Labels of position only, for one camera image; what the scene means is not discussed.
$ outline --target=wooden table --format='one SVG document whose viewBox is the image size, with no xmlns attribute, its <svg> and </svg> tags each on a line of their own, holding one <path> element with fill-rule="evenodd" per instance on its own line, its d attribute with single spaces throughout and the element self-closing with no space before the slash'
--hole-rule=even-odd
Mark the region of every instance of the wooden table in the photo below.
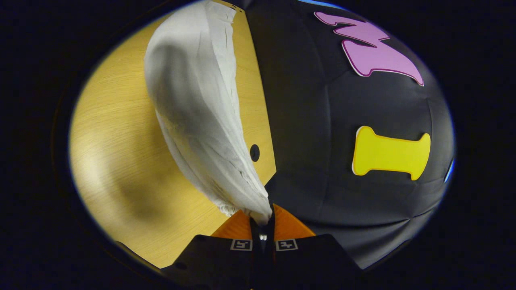
<svg viewBox="0 0 516 290">
<path fill-rule="evenodd" d="M 249 149 L 260 147 L 254 166 L 265 184 L 276 172 L 267 109 L 246 15 L 236 11 L 244 138 Z M 75 184 L 92 218 L 113 240 L 159 268 L 172 264 L 195 235 L 211 235 L 227 220 L 178 169 L 147 96 L 143 56 L 171 14 L 127 38 L 100 63 L 85 82 L 70 132 Z"/>
</svg>

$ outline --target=black fabric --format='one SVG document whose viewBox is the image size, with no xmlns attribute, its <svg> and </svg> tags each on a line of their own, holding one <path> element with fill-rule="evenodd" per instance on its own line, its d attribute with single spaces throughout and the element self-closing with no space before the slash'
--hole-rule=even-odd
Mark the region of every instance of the black fabric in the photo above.
<svg viewBox="0 0 516 290">
<path fill-rule="evenodd" d="M 333 32 L 343 25 L 322 23 L 316 11 L 366 21 L 297 0 L 262 0 L 246 11 L 276 159 L 277 173 L 266 188 L 272 202 L 311 223 L 318 234 L 335 233 L 361 265 L 370 265 L 410 239 L 442 199 L 455 154 L 453 125 L 436 79 L 401 41 L 385 31 L 390 39 L 383 42 L 414 63 L 424 87 L 396 73 L 359 76 L 341 46 L 347 38 Z M 430 155 L 420 178 L 379 170 L 353 174 L 355 136 L 363 125 L 407 140 L 428 133 Z M 353 232 L 364 243 L 379 231 L 396 239 L 361 245 L 362 240 L 348 240 L 346 230 L 329 231 L 330 225 L 362 227 Z"/>
</svg>

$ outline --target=white towel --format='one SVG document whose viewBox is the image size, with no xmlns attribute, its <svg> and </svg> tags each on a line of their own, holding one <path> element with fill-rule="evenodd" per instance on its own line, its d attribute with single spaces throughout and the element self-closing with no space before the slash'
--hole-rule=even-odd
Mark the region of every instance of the white towel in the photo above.
<svg viewBox="0 0 516 290">
<path fill-rule="evenodd" d="M 149 42 L 145 79 L 184 176 L 223 213 L 242 210 L 264 225 L 272 210 L 240 120 L 231 27 L 235 12 L 211 1 L 176 11 Z"/>
</svg>

